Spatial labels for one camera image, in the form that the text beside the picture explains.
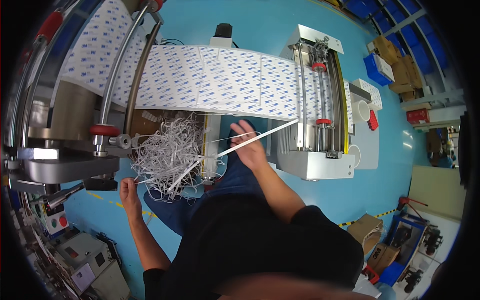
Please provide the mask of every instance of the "left hand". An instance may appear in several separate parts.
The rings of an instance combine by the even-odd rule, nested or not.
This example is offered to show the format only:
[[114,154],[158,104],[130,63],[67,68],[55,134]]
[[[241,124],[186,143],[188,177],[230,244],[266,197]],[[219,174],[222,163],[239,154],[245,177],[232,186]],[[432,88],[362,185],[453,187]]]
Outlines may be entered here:
[[142,203],[138,198],[137,185],[132,177],[121,180],[120,199],[129,219],[142,218]]

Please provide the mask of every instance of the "right hand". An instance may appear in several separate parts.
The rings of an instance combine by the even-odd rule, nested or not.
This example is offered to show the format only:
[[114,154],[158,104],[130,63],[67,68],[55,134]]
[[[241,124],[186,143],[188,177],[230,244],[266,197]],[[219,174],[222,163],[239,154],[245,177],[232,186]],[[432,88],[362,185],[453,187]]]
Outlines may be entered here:
[[119,194],[128,219],[142,218],[142,203],[138,198],[135,179],[131,177],[122,179]]
[[[234,147],[257,136],[257,134],[253,132],[254,129],[245,120],[240,120],[238,124],[230,124],[230,128],[238,134],[251,132],[241,137],[232,138],[230,147]],[[252,171],[269,166],[264,147],[260,140],[256,140],[255,142],[251,142],[250,144],[240,147],[236,151],[242,163]]]

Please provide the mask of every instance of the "white adhesive sheet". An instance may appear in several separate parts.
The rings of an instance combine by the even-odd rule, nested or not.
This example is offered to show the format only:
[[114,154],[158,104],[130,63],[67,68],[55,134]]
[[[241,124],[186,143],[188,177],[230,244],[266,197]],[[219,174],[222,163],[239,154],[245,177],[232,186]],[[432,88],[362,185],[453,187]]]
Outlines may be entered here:
[[[132,19],[120,0],[105,1],[72,49],[62,80],[103,95],[110,67]],[[116,79],[113,102],[126,106],[145,38],[135,35]],[[328,81],[305,67],[307,117],[321,117]],[[293,119],[303,115],[296,63],[243,49],[189,45],[153,46],[142,74],[137,108],[191,109]]]

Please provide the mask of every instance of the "red emergency stop button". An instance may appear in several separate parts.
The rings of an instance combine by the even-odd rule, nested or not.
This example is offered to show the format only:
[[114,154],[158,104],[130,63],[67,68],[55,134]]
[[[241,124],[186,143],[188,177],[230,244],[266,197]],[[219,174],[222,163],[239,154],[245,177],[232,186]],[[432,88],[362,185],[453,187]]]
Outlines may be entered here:
[[64,216],[60,217],[59,222],[62,227],[67,226],[67,218],[65,218]]

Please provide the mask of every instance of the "metal shelf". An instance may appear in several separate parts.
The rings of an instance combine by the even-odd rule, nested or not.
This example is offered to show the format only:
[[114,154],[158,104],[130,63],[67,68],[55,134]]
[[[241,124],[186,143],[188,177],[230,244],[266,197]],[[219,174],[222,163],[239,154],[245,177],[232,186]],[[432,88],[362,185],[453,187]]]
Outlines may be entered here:
[[[432,84],[435,85],[438,89],[438,92],[436,94],[432,95],[432,96],[424,97],[423,100],[419,99],[420,103],[421,102],[433,102],[432,103],[433,106],[438,106],[438,105],[435,105],[435,103],[434,103],[434,102],[438,102],[440,107],[455,105],[455,103],[451,102],[450,99],[447,96],[462,95],[463,90],[461,90],[461,89],[454,90],[454,89],[448,88],[449,85],[448,85],[447,79],[446,79],[445,74],[444,74],[444,72],[443,72],[443,70],[440,66],[440,63],[439,63],[439,61],[438,61],[438,59],[437,59],[437,57],[436,57],[436,55],[433,51],[433,48],[432,48],[431,44],[429,43],[428,38],[426,37],[426,35],[424,34],[424,32],[422,31],[422,29],[420,28],[420,26],[417,23],[417,19],[426,15],[426,11],[420,6],[420,4],[418,2],[416,2],[417,6],[420,9],[417,12],[412,14],[408,11],[408,9],[403,5],[403,3],[400,0],[390,0],[390,1],[392,1],[392,3],[394,3],[396,5],[398,10],[405,16],[405,20],[398,23],[395,20],[395,18],[392,16],[392,14],[389,12],[389,10],[384,6],[382,1],[381,0],[375,0],[375,3],[378,5],[379,8],[381,8],[382,13],[387,18],[387,20],[389,21],[392,28],[390,30],[386,31],[385,33],[383,33],[381,28],[378,26],[377,22],[373,19],[372,21],[373,21],[374,26],[376,26],[379,30],[379,33],[381,35],[385,36],[385,37],[389,36],[392,33],[395,33],[396,37],[398,38],[398,41],[400,42],[400,44],[404,48],[405,52],[408,52],[408,54],[413,58],[414,62],[418,65],[417,59],[415,58],[410,46],[407,43],[407,40],[405,39],[403,33],[401,32],[401,29],[403,27],[405,27],[407,25],[410,25],[413,32],[417,36],[417,39],[420,41],[420,44],[423,46],[431,65],[434,68],[433,77],[431,78],[431,80],[433,80],[434,82],[431,82],[430,85],[432,85]],[[427,81],[431,81],[431,80],[428,80],[425,77],[425,75],[422,74],[421,70],[419,70],[419,73],[420,73],[420,78],[421,78],[423,86],[427,86]]]

